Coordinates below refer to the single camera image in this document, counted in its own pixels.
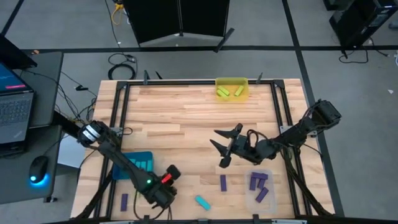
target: yellow container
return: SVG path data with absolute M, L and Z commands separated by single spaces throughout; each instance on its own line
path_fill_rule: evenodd
M 229 92 L 228 96 L 220 93 L 225 90 Z M 247 78 L 216 78 L 215 95 L 222 102 L 246 101 L 249 98 L 249 82 Z

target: purple rectangular block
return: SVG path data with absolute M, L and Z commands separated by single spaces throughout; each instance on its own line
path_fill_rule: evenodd
M 255 177 L 250 178 L 250 190 L 256 190 L 256 178 Z
M 221 182 L 221 191 L 226 191 L 226 177 L 225 175 L 220 175 L 220 182 Z
M 265 184 L 266 184 L 266 180 L 260 179 L 259 184 L 257 185 L 257 188 L 262 189 Z
M 261 174 L 261 173 L 257 173 L 257 172 L 252 172 L 251 177 L 258 178 L 258 179 L 264 179 L 264 180 L 268 179 L 267 174 Z
M 256 197 L 256 201 L 258 203 L 261 203 L 262 199 L 264 199 L 264 197 L 267 195 L 268 193 L 268 189 L 267 188 L 263 188 L 260 192 L 260 194 Z
M 128 198 L 128 194 L 122 194 L 122 201 L 120 204 L 120 211 L 121 212 L 125 212 L 127 211 L 127 198 Z

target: wooden table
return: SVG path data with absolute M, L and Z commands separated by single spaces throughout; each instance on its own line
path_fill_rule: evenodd
M 98 93 L 94 119 L 106 124 L 109 124 L 111 117 L 116 82 L 102 81 Z M 292 118 L 296 123 L 307 109 L 302 85 L 299 79 L 287 79 L 284 82 Z M 122 107 L 123 96 L 121 94 L 119 108 Z M 286 125 L 279 92 L 278 98 Z M 119 124 L 120 114 L 121 110 L 118 110 L 116 124 Z M 215 134 L 213 130 L 230 130 L 238 123 L 244 125 L 242 133 L 255 129 L 270 138 L 279 134 L 269 85 L 250 85 L 249 99 L 245 103 L 217 102 L 213 85 L 132 86 L 125 127 L 132 128 L 134 132 L 123 137 L 122 150 L 152 151 L 154 170 L 158 175 L 162 175 L 171 164 L 175 164 L 181 171 L 182 176 L 175 182 L 178 194 L 172 204 L 174 220 L 252 218 L 252 213 L 246 209 L 245 189 L 248 186 L 244 183 L 244 174 L 251 169 L 269 169 L 274 178 L 277 212 L 260 214 L 260 218 L 293 218 L 287 173 L 280 155 L 272 161 L 264 160 L 259 166 L 253 166 L 248 161 L 233 156 L 227 169 L 218 167 L 221 157 L 209 139 L 222 144 L 228 144 L 229 141 Z M 316 139 L 308 139 L 307 144 L 317 148 Z M 333 213 L 319 154 L 303 146 L 301 160 L 308 188 Z M 95 152 L 83 164 L 71 217 L 77 216 L 96 192 L 102 162 L 103 156 Z M 226 174 L 227 192 L 220 191 L 221 174 Z M 296 191 L 300 211 L 304 213 L 302 194 L 297 186 Z M 136 219 L 132 212 L 134 192 L 130 180 L 117 181 L 112 220 Z M 126 212 L 120 212 L 122 194 L 129 194 Z M 196 203 L 196 195 L 201 195 L 211 204 L 210 211 L 205 211 Z M 105 214 L 107 201 L 108 193 L 105 192 L 101 216 Z M 142 217 L 153 217 L 159 211 L 158 208 L 151 210 L 143 197 L 137 201 L 137 213 Z M 159 219 L 167 219 L 167 212 Z

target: laptop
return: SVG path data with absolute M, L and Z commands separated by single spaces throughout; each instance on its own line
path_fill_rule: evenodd
M 0 62 L 0 144 L 25 140 L 33 99 L 33 89 Z

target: blue tray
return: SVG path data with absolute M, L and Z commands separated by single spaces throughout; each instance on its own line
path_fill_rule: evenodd
M 151 152 L 126 152 L 123 154 L 138 168 L 146 171 L 154 170 L 154 156 Z M 129 176 L 114 164 L 112 178 L 114 180 L 125 180 L 129 179 Z

